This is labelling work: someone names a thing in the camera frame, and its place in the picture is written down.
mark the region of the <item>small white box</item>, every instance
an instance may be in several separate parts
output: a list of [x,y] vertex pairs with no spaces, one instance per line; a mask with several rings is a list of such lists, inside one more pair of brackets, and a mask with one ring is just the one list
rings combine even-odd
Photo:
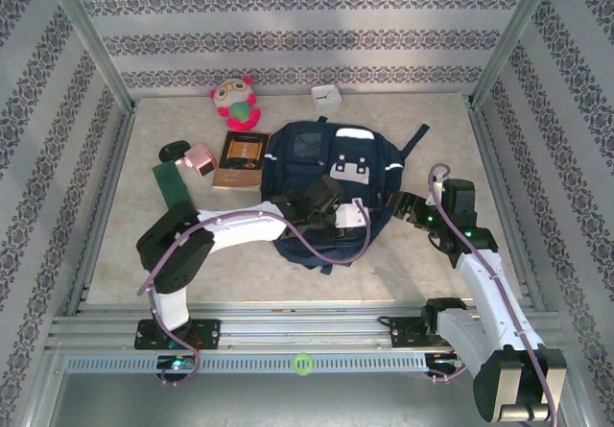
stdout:
[[329,113],[338,110],[342,104],[342,95],[333,84],[323,84],[311,88],[311,98],[317,113]]

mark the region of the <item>plush doll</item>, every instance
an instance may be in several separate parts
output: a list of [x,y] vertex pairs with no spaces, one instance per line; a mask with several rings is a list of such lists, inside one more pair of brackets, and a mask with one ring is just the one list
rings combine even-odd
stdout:
[[250,77],[228,79],[209,93],[218,113],[227,117],[226,124],[231,130],[251,130],[260,120],[260,109],[254,107],[256,95],[251,90],[252,83]]

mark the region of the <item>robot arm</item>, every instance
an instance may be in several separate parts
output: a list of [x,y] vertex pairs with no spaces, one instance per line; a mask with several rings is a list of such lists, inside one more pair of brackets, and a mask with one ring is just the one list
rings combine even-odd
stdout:
[[509,287],[492,234],[476,226],[473,183],[446,179],[437,182],[434,188],[448,219],[492,268],[492,273],[443,221],[432,199],[425,200],[407,192],[393,194],[389,201],[392,215],[428,232],[433,246],[446,254],[452,267],[459,271],[480,316],[474,320],[459,299],[439,302],[462,305],[448,309],[429,308],[429,302],[437,302],[429,300],[423,309],[428,323],[424,332],[439,335],[464,362],[474,378],[474,398],[484,420],[546,420],[551,410],[527,348],[531,348],[545,374],[555,410],[565,379],[565,359],[560,350],[546,348],[531,327]]
[[[566,372],[562,353],[546,348],[532,329],[508,285],[492,234],[476,226],[473,183],[447,179],[438,188],[443,212],[492,266],[495,276],[486,271],[478,256],[442,220],[432,202],[406,192],[393,194],[388,204],[392,215],[428,232],[433,246],[446,254],[452,268],[459,271],[480,315],[480,321],[474,320],[459,299],[439,303],[460,303],[461,308],[431,306],[427,311],[429,302],[433,303],[429,300],[425,307],[424,332],[438,334],[446,340],[465,363],[474,378],[476,405],[486,421],[547,419],[552,410],[540,389],[531,357],[537,357],[546,374],[556,409]],[[152,272],[176,239],[191,231],[154,276],[150,293],[164,327],[180,339],[189,332],[185,288],[210,252],[255,240],[293,236],[281,220],[289,221],[299,231],[363,225],[368,230],[368,216],[360,201],[338,204],[341,193],[339,184],[324,176],[305,192],[240,211],[198,212],[190,203],[175,205],[137,243],[143,267]],[[209,222],[194,230],[205,221]],[[504,305],[497,281],[503,284],[509,308]],[[520,333],[514,320],[520,323]]]
[[360,199],[338,203],[341,195],[339,184],[324,176],[304,192],[241,210],[197,211],[191,203],[175,205],[136,245],[146,270],[153,270],[181,233],[198,223],[209,222],[179,246],[153,281],[155,310],[164,326],[180,337],[188,332],[190,314],[186,287],[211,252],[248,242],[294,236],[284,220],[301,232],[307,228],[336,232],[365,226]]

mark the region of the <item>metal base plate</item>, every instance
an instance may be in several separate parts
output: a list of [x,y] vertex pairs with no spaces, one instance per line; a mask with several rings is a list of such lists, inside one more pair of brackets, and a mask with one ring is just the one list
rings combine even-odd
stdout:
[[[217,350],[220,341],[219,320],[192,320],[192,327],[185,342],[198,350]],[[169,339],[160,339],[160,331],[153,319],[141,320],[136,328],[136,350],[175,350],[179,346]]]

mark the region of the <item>backpack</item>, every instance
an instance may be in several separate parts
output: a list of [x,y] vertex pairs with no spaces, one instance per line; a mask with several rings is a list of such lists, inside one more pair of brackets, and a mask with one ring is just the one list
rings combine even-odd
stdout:
[[[405,159],[429,129],[422,125],[415,136],[399,151],[379,132],[365,127],[317,122],[293,122],[271,136],[262,169],[262,200],[301,191],[322,175],[336,179],[343,189],[340,203],[363,199],[369,210],[369,243],[390,220],[387,202],[401,188]],[[337,236],[319,229],[307,229],[303,236],[313,247],[334,259],[346,259],[361,249],[366,229],[342,229]],[[307,250],[300,240],[275,240],[275,248],[291,262],[330,274],[332,265]]]

